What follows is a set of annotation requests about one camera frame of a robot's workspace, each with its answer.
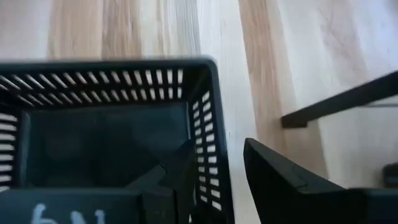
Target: wood grain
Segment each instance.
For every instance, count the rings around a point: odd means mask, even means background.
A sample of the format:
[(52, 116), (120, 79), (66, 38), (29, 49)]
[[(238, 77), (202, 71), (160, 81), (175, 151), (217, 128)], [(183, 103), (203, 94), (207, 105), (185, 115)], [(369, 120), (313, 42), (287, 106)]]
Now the wood grain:
[(52, 59), (101, 58), (102, 12), (102, 1), (55, 1), (51, 16), (48, 57)]
[(0, 59), (47, 56), (52, 0), (0, 1)]
[(243, 161), (245, 138), (257, 138), (239, 3), (198, 1), (201, 54), (218, 64), (236, 223), (260, 223)]
[(105, 0), (103, 6), (102, 57), (141, 55), (138, 0)]
[(395, 0), (0, 1), (1, 60), (214, 58), (236, 223), (259, 223), (245, 138), (345, 187), (379, 185), (377, 170), (397, 160), (394, 111), (360, 108), (298, 130), (279, 118), (397, 70), (397, 37)]

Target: black metal frame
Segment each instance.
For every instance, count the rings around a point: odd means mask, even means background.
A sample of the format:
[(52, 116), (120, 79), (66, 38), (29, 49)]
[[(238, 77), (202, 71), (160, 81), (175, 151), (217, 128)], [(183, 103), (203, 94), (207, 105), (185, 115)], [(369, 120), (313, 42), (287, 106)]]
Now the black metal frame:
[(397, 223), (398, 190), (343, 189), (254, 139), (244, 166), (261, 223)]
[(309, 121), (398, 94), (398, 71), (282, 117), (283, 128), (305, 128)]

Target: black plastic basket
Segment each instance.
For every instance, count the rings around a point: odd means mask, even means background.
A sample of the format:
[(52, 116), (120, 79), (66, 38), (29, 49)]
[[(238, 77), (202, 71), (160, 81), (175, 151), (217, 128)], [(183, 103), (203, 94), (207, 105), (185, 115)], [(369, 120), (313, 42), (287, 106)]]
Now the black plastic basket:
[(124, 187), (194, 139), (195, 213), (234, 222), (211, 60), (2, 64), (0, 88), (2, 190)]

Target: light wooden floor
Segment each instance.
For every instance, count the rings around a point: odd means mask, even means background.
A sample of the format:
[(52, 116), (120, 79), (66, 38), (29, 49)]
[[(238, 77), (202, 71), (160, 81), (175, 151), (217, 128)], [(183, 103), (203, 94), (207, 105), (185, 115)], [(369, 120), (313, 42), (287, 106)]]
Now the light wooden floor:
[(259, 223), (246, 137), (344, 187), (379, 185), (379, 169), (398, 161), (396, 109), (297, 130), (279, 118), (397, 70), (397, 37), (395, 0), (0, 1), (1, 60), (213, 57), (237, 223)]

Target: black object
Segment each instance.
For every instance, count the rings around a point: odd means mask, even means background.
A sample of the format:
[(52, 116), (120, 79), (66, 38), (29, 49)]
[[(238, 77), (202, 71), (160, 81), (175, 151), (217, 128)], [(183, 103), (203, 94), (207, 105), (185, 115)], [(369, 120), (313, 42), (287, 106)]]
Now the black object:
[(125, 189), (7, 190), (0, 196), (0, 220), (33, 224), (51, 223), (45, 219), (57, 223), (77, 223), (79, 219), (99, 224), (101, 219), (106, 223), (187, 223), (195, 169), (191, 140), (153, 168), (162, 171), (158, 178), (152, 170)]
[(398, 71), (287, 114), (282, 117), (282, 127), (305, 128), (309, 121), (322, 116), (366, 105), (396, 94), (398, 94)]
[(253, 139), (244, 165), (261, 223), (398, 221), (398, 190), (345, 190)]
[[(193, 213), (203, 222), (233, 223), (223, 127), (211, 60), (0, 64), (0, 186), (18, 189), (9, 194), (60, 194), (61, 201), (64, 192), (89, 203), (91, 189), (104, 190), (93, 190), (98, 200), (108, 194), (135, 200), (141, 196), (128, 189), (156, 183), (182, 190), (162, 178), (158, 165), (181, 162), (175, 152), (192, 139)], [(147, 196), (165, 207), (171, 193), (158, 188)], [(179, 192), (174, 202), (187, 195)], [(146, 211), (150, 206), (144, 203)]]
[(385, 187), (398, 188), (398, 162), (386, 165), (382, 174)]

